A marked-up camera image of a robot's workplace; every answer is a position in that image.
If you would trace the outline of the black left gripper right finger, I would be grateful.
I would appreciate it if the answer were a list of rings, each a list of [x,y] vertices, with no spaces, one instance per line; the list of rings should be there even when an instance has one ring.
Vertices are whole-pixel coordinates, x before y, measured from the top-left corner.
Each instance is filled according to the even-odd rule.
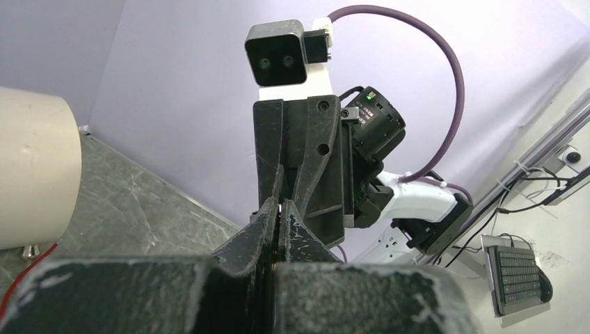
[[[477,333],[453,276],[430,266],[345,264],[316,242],[295,204],[273,202],[278,258],[273,267],[274,333]]]

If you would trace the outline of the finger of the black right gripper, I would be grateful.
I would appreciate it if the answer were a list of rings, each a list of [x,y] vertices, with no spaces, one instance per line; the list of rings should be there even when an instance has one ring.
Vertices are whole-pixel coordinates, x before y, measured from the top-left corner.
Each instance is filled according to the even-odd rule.
[[[340,100],[335,95],[290,102],[290,166],[296,169],[292,200],[304,221],[344,209]]]
[[[253,105],[255,158],[259,204],[278,198],[283,183],[284,100],[258,101]]]

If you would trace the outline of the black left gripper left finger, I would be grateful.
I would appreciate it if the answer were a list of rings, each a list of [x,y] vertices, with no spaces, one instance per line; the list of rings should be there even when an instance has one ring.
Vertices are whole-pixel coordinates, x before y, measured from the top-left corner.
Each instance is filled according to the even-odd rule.
[[[62,257],[20,283],[2,333],[268,333],[278,203],[211,255]]]

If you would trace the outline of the red cable lock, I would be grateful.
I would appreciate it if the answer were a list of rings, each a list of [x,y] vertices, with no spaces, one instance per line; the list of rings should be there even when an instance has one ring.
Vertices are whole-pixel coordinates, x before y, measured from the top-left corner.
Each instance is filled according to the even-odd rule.
[[[60,242],[57,241],[53,245],[51,245],[42,255],[40,255],[36,260],[34,260],[30,265],[28,265],[27,268],[25,268],[16,277],[16,279],[14,279],[14,281],[9,286],[8,290],[4,294],[3,299],[1,301],[1,320],[3,320],[3,318],[4,318],[4,316],[5,316],[6,312],[7,312],[8,304],[10,302],[10,299],[12,298],[12,295],[15,293],[18,285],[23,281],[23,279],[27,276],[27,274],[33,268],[35,268],[46,257],[48,257],[49,255],[51,255],[59,247],[59,244],[60,244]]]

